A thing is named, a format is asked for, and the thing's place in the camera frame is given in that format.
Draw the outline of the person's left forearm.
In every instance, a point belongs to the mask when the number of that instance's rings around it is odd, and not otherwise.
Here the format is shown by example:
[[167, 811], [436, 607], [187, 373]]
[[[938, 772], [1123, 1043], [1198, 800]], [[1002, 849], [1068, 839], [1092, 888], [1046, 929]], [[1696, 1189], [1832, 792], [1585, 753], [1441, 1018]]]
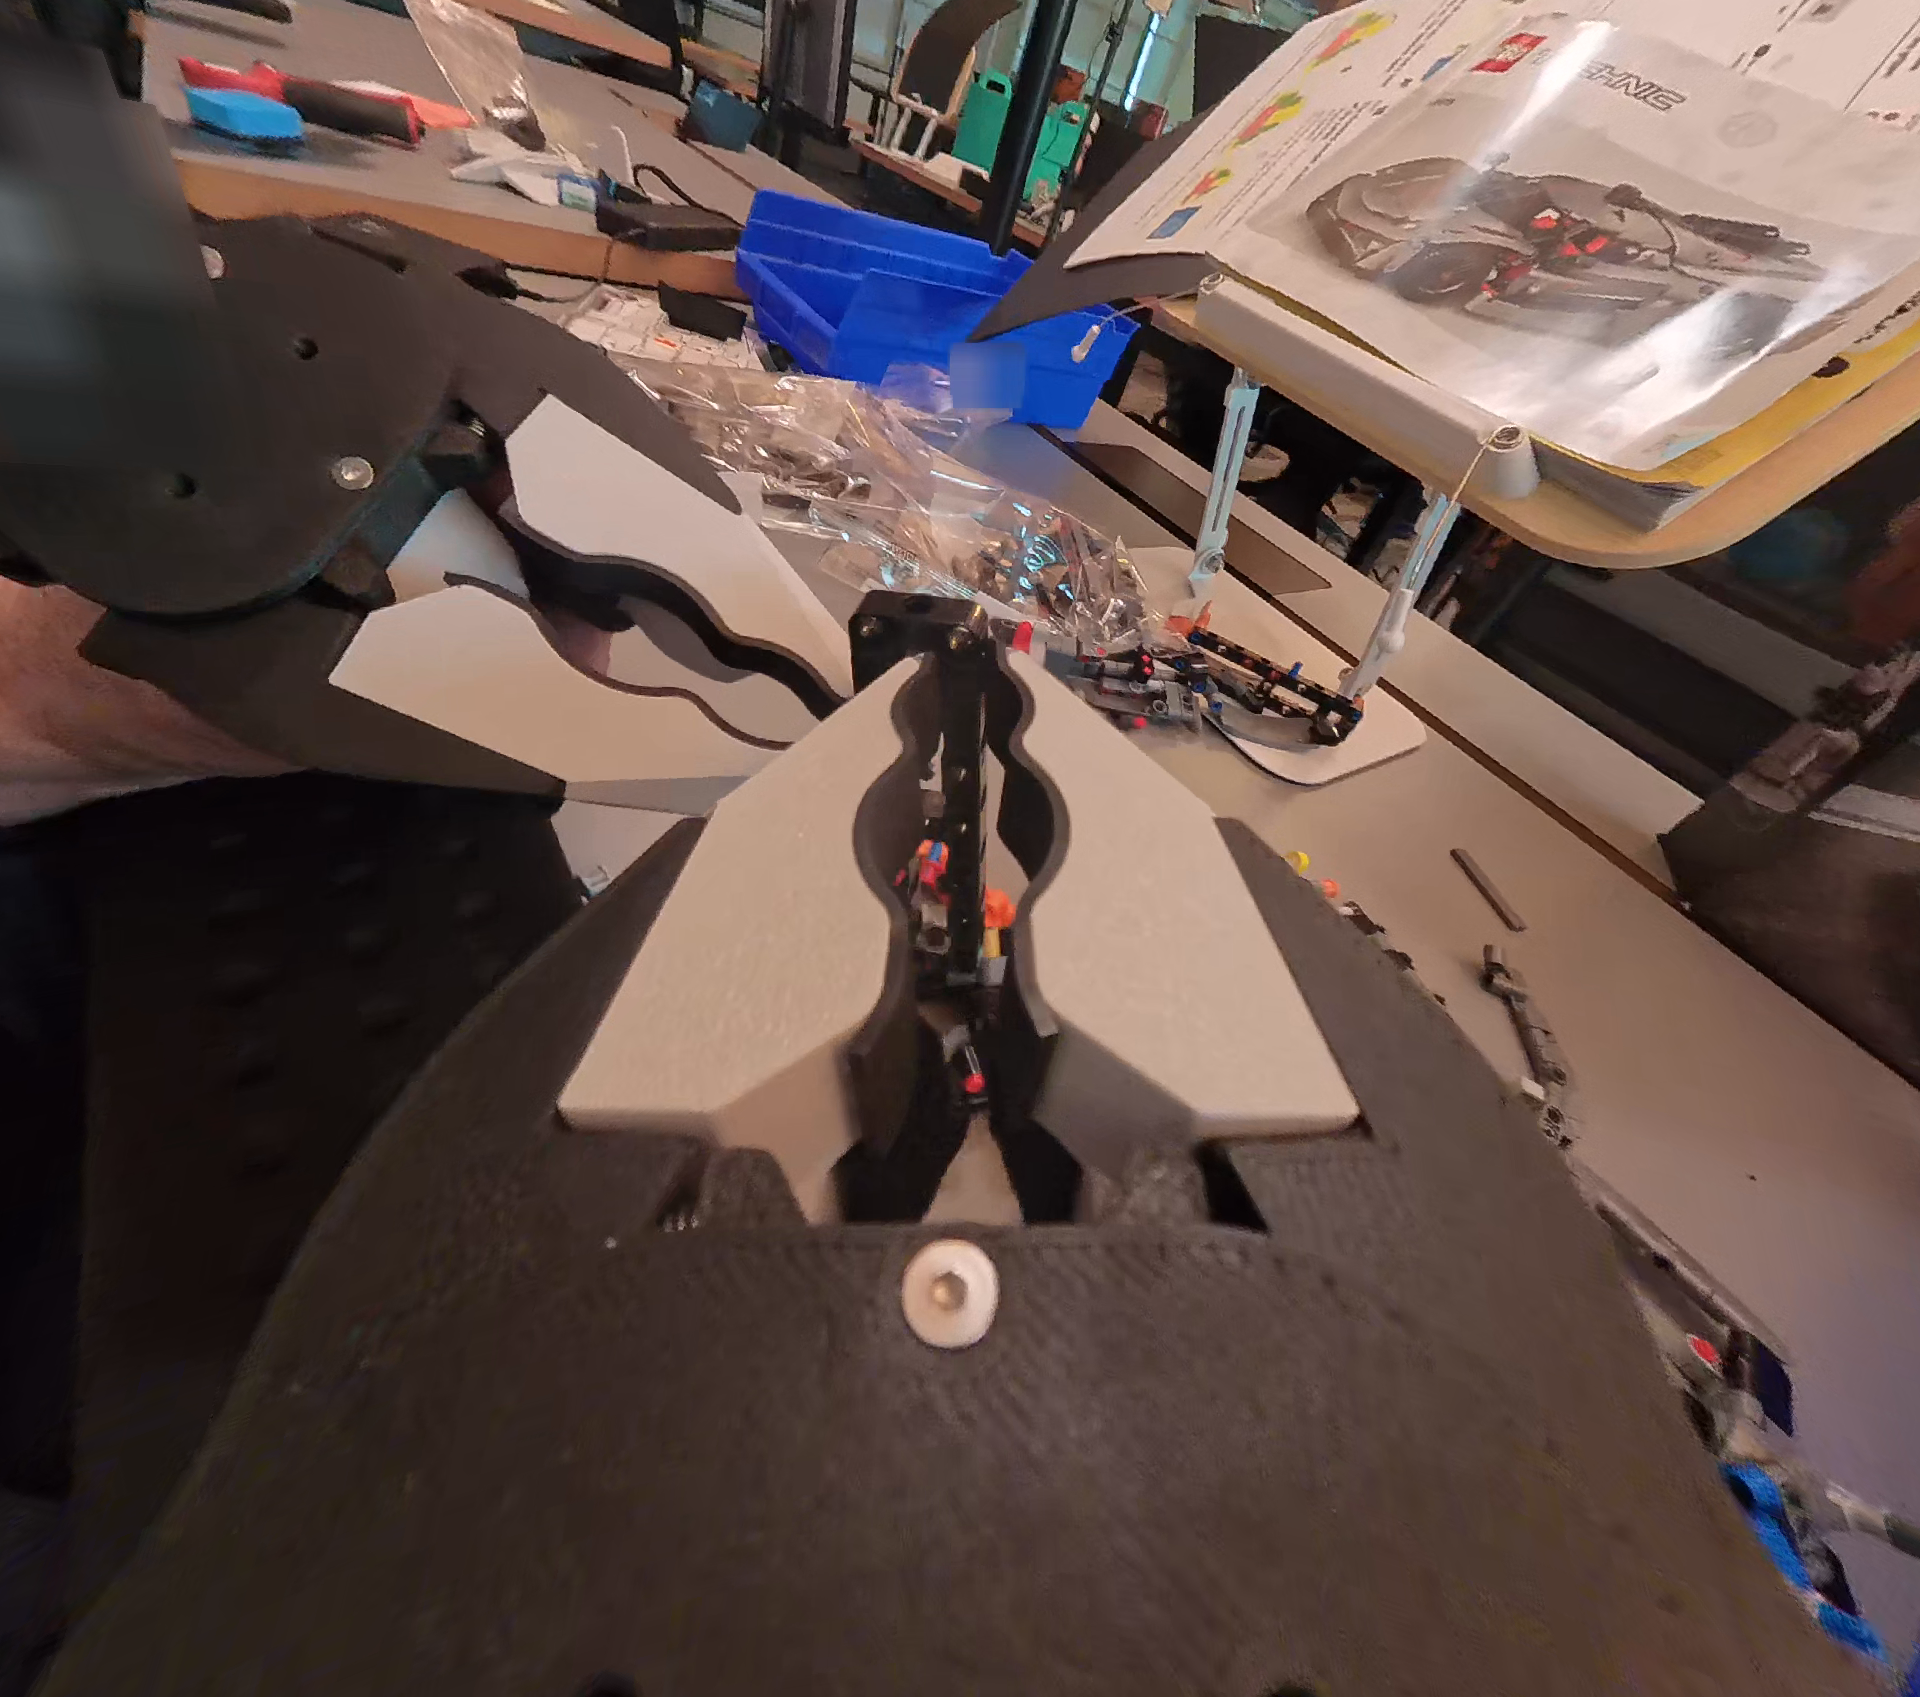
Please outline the person's left forearm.
[[2, 581], [3, 826], [143, 790], [294, 771], [154, 685], [90, 664], [81, 646], [100, 616], [63, 587]]

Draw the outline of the lego instruction booklet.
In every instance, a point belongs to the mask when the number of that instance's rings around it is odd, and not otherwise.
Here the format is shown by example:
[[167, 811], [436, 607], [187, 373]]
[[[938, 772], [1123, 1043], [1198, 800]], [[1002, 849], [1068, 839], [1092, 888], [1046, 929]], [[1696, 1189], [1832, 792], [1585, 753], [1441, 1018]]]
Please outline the lego instruction booklet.
[[973, 337], [1231, 279], [1647, 533], [1915, 360], [1915, 46], [1918, 0], [1366, 0]]

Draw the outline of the red black hand tool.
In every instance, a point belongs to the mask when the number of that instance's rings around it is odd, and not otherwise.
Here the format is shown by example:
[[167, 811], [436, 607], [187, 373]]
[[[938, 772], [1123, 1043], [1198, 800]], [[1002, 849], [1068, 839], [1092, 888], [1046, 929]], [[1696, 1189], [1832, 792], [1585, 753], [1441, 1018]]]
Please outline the red black hand tool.
[[289, 103], [305, 129], [315, 127], [356, 141], [417, 147], [434, 130], [459, 130], [474, 123], [472, 114], [455, 103], [429, 101], [380, 84], [300, 77], [261, 59], [238, 69], [179, 54], [176, 70], [182, 89], [253, 91]]

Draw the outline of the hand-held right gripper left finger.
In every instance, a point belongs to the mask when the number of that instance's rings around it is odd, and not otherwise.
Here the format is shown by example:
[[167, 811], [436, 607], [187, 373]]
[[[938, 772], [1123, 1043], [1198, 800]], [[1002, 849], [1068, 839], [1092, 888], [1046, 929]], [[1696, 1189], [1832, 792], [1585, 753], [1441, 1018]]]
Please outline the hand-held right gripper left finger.
[[851, 1053], [910, 992], [900, 875], [923, 837], [923, 661], [891, 664], [729, 792], [689, 849], [558, 1112], [581, 1131], [755, 1151], [810, 1222], [900, 1086]]

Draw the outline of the dark grey lego driveshaft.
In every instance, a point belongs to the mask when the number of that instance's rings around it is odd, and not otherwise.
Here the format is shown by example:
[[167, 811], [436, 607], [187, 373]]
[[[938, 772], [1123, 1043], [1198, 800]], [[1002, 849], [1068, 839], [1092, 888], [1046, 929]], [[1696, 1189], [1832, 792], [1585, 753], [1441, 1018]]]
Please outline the dark grey lego driveshaft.
[[1576, 1139], [1571, 1072], [1538, 999], [1502, 946], [1486, 944], [1480, 965], [1481, 988], [1499, 1001], [1519, 1045], [1525, 1070], [1521, 1092], [1535, 1109], [1541, 1133], [1561, 1151]]

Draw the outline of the black metal pole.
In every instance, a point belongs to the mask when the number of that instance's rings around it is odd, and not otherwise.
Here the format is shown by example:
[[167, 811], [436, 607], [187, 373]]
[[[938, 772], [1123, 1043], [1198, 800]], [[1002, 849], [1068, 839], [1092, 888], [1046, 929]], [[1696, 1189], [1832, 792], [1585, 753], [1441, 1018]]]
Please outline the black metal pole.
[[1034, 3], [1012, 101], [977, 214], [980, 235], [994, 256], [1005, 255], [1013, 244], [1028, 172], [1076, 6], [1077, 0]]

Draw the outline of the blue sponge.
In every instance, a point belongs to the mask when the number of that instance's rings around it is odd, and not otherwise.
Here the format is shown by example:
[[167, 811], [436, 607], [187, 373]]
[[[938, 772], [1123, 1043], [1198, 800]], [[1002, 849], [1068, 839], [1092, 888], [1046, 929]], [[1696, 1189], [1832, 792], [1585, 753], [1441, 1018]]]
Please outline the blue sponge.
[[186, 87], [182, 94], [193, 129], [227, 143], [271, 154], [289, 154], [305, 143], [300, 112], [286, 101], [223, 87]]

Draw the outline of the dark grey lego axle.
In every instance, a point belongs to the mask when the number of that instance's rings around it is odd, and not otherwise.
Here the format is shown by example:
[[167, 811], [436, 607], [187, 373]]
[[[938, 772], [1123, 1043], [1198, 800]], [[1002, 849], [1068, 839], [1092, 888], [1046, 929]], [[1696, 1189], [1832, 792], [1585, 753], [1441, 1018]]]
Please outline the dark grey lego axle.
[[1519, 934], [1527, 929], [1527, 923], [1519, 913], [1519, 908], [1514, 904], [1514, 900], [1506, 893], [1499, 890], [1494, 877], [1477, 864], [1476, 856], [1469, 850], [1461, 846], [1452, 846], [1449, 858], [1452, 858], [1452, 864], [1459, 870], [1459, 875], [1481, 899], [1481, 903], [1487, 906], [1487, 910], [1499, 921], [1499, 926], [1506, 932]]

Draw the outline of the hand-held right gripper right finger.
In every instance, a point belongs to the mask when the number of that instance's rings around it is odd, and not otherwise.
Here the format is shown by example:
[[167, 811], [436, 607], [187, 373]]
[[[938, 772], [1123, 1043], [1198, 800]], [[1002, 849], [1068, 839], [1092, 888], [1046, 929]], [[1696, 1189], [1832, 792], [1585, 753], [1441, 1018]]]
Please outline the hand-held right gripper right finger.
[[1043, 661], [990, 676], [996, 839], [1020, 869], [990, 1129], [1025, 1225], [1215, 1142], [1362, 1109], [1211, 808]]

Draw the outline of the black lego frame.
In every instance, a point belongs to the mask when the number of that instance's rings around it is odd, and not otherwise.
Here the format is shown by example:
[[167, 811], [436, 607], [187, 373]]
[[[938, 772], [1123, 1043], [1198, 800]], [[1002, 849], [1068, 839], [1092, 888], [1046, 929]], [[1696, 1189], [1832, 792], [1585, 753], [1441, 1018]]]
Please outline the black lego frame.
[[911, 900], [944, 904], [944, 943], [934, 951], [941, 988], [977, 988], [990, 937], [986, 756], [1000, 643], [984, 607], [877, 589], [861, 596], [849, 620], [849, 646], [855, 685], [877, 681], [903, 658], [930, 666], [938, 798], [931, 845], [903, 877]]

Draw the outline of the blue storage bin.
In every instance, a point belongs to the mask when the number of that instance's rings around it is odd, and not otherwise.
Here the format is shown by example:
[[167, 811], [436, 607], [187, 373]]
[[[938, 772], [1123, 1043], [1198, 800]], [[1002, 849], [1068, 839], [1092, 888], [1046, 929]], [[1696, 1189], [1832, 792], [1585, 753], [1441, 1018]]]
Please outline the blue storage bin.
[[1076, 431], [1140, 328], [1103, 305], [1016, 309], [1009, 331], [975, 338], [1030, 268], [982, 240], [777, 190], [753, 197], [734, 248], [760, 338], [804, 373], [880, 389], [925, 367], [960, 411]]

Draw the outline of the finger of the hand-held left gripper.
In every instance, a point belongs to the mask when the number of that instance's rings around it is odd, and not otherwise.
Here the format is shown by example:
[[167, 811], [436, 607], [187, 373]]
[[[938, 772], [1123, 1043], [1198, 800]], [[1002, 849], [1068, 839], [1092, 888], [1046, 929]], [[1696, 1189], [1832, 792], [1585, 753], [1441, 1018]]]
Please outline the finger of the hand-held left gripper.
[[847, 631], [761, 527], [635, 445], [545, 397], [506, 436], [516, 531], [610, 598], [675, 614], [725, 666], [810, 708], [853, 692]]
[[[553, 778], [572, 803], [704, 815], [822, 719], [824, 607], [755, 520], [692, 496], [663, 522], [652, 546], [592, 531], [578, 554], [448, 494], [329, 682]], [[533, 596], [539, 552], [575, 610], [606, 605], [615, 634], [635, 632], [634, 676], [564, 651]]]

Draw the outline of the black curved lego subframe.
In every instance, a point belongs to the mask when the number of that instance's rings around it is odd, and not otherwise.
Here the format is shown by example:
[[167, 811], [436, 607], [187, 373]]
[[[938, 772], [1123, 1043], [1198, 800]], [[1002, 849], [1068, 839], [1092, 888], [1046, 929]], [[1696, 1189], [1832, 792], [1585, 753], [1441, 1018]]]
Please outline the black curved lego subframe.
[[1211, 697], [1265, 725], [1300, 725], [1309, 746], [1341, 744], [1364, 719], [1362, 702], [1303, 676], [1300, 662], [1279, 666], [1211, 628], [1187, 628], [1186, 643], [1211, 678]]

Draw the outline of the clear bags of lego parts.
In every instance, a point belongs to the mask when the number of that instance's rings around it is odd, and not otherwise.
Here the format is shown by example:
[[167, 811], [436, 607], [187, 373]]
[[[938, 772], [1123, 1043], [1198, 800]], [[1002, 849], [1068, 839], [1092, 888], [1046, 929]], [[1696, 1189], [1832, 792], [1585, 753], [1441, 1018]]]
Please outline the clear bags of lego parts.
[[951, 447], [996, 424], [839, 380], [644, 359], [646, 387], [720, 470], [755, 478], [768, 531], [818, 537], [822, 571], [1034, 623], [1081, 651], [1130, 651], [1153, 608], [1125, 546]]

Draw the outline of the white book stand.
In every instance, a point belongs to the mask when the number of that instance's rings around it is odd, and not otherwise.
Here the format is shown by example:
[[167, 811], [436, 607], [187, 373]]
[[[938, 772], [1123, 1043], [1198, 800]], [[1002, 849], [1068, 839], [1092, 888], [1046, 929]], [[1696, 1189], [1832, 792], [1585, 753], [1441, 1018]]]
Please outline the white book stand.
[[1918, 414], [1918, 365], [1905, 360], [1811, 429], [1781, 441], [1731, 480], [1710, 488], [1665, 524], [1633, 533], [1580, 494], [1538, 476], [1527, 436], [1503, 436], [1449, 392], [1343, 341], [1311, 319], [1210, 276], [1193, 295], [1159, 301], [1153, 325], [1223, 356], [1237, 378], [1284, 392], [1415, 478], [1424, 493], [1402, 596], [1381, 607], [1362, 648], [1356, 685], [1369, 689], [1407, 640], [1413, 587], [1461, 513], [1549, 561], [1595, 571], [1646, 571], [1694, 563], [1770, 524], [1870, 451], [1909, 431]]

